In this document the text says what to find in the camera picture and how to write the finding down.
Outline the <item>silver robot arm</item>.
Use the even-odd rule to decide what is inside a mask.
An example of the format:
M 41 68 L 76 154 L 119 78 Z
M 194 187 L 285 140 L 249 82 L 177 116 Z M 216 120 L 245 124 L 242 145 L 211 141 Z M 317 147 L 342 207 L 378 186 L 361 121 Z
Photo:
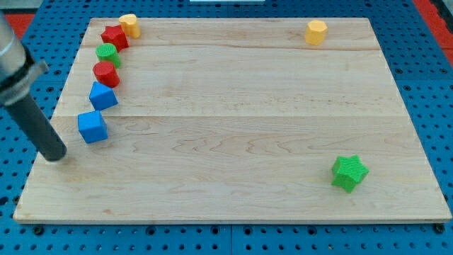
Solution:
M 33 82 L 47 70 L 47 63 L 34 60 L 1 14 L 1 107 L 39 153 L 55 162 L 64 158 L 67 147 L 30 94 Z

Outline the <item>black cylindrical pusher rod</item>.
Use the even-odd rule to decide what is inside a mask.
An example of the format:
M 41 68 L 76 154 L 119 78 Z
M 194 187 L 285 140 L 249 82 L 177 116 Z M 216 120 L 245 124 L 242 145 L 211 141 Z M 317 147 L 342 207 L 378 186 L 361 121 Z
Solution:
M 55 162 L 64 158 L 66 145 L 29 93 L 5 108 L 47 161 Z

